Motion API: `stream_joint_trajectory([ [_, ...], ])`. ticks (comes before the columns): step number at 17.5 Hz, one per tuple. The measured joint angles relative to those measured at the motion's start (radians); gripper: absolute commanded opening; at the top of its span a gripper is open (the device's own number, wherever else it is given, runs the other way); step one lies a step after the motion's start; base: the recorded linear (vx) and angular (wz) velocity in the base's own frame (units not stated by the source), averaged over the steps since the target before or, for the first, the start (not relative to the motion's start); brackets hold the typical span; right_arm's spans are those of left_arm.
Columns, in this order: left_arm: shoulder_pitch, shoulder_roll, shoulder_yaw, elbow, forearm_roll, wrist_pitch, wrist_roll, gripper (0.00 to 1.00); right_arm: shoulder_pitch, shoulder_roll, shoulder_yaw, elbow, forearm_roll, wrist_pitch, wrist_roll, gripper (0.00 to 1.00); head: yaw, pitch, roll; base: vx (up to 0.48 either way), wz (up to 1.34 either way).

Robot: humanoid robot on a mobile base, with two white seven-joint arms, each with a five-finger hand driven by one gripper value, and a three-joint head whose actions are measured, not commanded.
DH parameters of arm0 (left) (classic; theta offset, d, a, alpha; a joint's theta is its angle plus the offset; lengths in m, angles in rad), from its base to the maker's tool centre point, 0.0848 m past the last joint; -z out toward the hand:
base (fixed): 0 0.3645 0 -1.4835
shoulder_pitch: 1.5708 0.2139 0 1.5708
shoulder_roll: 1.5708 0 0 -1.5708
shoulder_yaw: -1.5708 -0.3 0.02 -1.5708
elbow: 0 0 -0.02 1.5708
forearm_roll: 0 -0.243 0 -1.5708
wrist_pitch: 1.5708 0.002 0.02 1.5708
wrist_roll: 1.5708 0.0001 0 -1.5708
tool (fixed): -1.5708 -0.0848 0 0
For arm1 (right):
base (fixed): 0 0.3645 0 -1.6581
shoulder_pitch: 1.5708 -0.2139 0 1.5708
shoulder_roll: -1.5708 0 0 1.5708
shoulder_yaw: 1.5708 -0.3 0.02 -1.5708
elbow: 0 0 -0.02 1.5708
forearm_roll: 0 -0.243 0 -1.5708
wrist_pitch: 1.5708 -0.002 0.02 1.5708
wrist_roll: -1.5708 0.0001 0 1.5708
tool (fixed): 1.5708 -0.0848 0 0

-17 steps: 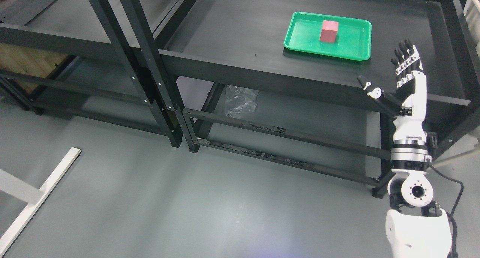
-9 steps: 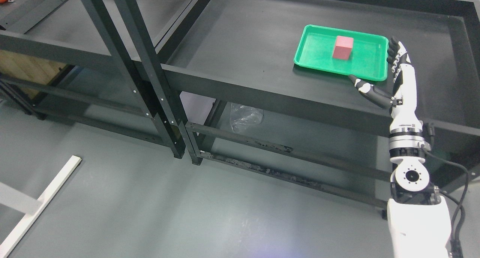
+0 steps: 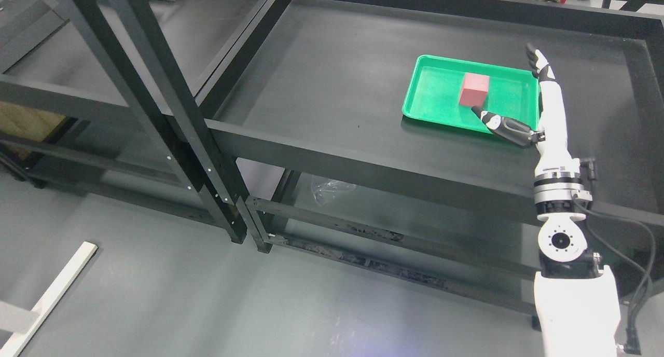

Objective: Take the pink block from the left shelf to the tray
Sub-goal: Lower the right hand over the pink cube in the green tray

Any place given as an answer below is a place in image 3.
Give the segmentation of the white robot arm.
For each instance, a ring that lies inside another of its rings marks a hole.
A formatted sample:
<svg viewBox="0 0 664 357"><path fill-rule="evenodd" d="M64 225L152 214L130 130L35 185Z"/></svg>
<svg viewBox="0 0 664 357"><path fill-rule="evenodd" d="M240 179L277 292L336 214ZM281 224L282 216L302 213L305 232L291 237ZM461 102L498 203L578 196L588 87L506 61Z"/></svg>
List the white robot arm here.
<svg viewBox="0 0 664 357"><path fill-rule="evenodd" d="M578 166L537 171L534 194L543 222L537 241L541 269L534 302L546 356L616 356L620 322L616 279L589 248L575 201L592 200Z"/></svg>

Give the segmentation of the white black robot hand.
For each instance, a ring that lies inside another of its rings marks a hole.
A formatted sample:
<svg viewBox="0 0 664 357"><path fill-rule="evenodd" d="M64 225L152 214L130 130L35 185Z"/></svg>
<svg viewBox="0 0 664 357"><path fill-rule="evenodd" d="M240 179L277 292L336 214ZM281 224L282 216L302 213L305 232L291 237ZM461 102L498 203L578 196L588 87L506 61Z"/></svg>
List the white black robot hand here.
<svg viewBox="0 0 664 357"><path fill-rule="evenodd" d="M573 158L568 149L568 126L562 88L552 66L540 49L526 45L529 66L539 86L539 121L531 128L514 118L491 113L480 106L472 112L491 134L519 147L535 146L539 161L534 168L536 178L546 173L580 175L580 160Z"/></svg>

